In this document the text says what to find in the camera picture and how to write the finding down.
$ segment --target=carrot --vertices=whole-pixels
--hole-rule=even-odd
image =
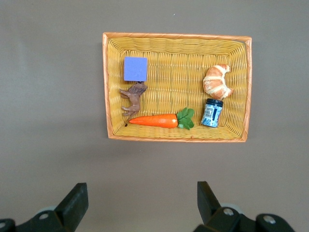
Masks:
[[[191,117],[194,114],[193,109],[184,108],[177,115],[175,114],[163,114],[155,116],[141,116],[129,120],[132,124],[138,124],[143,126],[156,126],[163,128],[186,128],[190,129],[194,126]]]
[[[178,126],[175,114],[136,117],[129,121],[132,124],[144,126],[157,126],[163,128],[175,128]]]

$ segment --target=purple sponge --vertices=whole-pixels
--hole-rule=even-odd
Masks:
[[[125,81],[147,80],[147,58],[125,57]]]

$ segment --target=jar label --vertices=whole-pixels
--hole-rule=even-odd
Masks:
[[[222,107],[220,106],[206,104],[201,124],[209,127],[217,127],[221,111]]]

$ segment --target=croissant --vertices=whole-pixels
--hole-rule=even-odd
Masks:
[[[203,87],[212,98],[222,100],[234,92],[232,88],[226,86],[224,80],[225,73],[229,71],[230,67],[226,64],[214,65],[208,69],[203,80]]]

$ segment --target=woven texture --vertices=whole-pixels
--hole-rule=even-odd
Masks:
[[[103,35],[105,101],[109,137],[114,139],[180,142],[244,142],[247,138],[251,100],[251,39],[196,37],[171,34]],[[120,97],[134,82],[124,81],[124,58],[148,59],[148,89],[141,96],[141,110],[136,116],[178,113],[192,108],[191,130],[148,127],[129,124],[121,106],[130,106]],[[207,95],[203,79],[216,64],[228,64],[226,85],[234,93],[223,100],[219,126],[201,125]]]

